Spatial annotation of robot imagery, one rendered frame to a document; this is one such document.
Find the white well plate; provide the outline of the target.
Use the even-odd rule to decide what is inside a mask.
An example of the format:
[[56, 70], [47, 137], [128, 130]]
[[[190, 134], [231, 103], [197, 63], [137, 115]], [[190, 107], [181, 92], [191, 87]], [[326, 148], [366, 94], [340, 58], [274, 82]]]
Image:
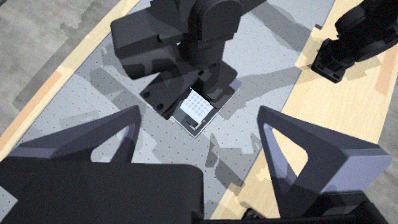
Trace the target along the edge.
[[192, 89], [180, 108], [199, 124], [213, 107]]

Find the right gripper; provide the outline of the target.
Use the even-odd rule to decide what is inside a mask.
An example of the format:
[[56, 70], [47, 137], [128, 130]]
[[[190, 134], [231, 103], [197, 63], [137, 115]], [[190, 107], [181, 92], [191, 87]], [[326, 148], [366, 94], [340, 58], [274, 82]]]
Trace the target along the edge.
[[[184, 55], [183, 55], [184, 56]], [[225, 63], [222, 58], [215, 64], [211, 64], [208, 66], [198, 66], [189, 62], [185, 56], [184, 59], [188, 64], [195, 68], [199, 69], [208, 69], [216, 66], [221, 62], [220, 72], [218, 81], [212, 86], [212, 88], [203, 95], [193, 86], [193, 89], [196, 93], [198, 93], [202, 98], [204, 98], [210, 105], [219, 111], [226, 102], [233, 96], [233, 94], [240, 88], [241, 82], [236, 79], [238, 72]]]

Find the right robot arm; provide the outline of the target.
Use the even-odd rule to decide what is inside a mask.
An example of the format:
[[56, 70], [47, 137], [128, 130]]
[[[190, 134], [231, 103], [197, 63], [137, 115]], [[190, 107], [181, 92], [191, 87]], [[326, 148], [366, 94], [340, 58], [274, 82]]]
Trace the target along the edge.
[[[150, 7], [111, 22], [115, 55], [132, 80], [161, 72], [139, 95], [169, 120], [192, 86], [205, 95], [219, 77], [221, 63], [199, 69], [183, 55], [198, 66], [217, 63], [225, 42], [237, 33], [241, 16], [265, 1], [152, 0]], [[398, 43], [398, 0], [363, 0], [334, 26], [341, 39], [325, 39], [311, 69], [336, 84], [355, 62]]]

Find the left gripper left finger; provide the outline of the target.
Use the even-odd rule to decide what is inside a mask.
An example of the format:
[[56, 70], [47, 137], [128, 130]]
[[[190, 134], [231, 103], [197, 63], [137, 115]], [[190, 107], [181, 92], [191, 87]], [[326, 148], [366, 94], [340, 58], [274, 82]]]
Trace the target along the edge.
[[7, 156], [92, 162], [92, 151], [127, 127], [110, 162], [131, 163], [141, 121], [139, 106], [134, 105], [111, 115], [20, 143]]

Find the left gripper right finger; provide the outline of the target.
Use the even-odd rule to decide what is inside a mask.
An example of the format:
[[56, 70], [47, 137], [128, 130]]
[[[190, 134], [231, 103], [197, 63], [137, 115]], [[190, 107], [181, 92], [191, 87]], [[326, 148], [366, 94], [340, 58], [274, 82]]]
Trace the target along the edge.
[[[363, 191], [392, 162], [378, 144], [264, 105], [257, 124], [280, 218], [301, 217], [325, 193]], [[298, 177], [271, 127], [306, 151], [308, 159]]]

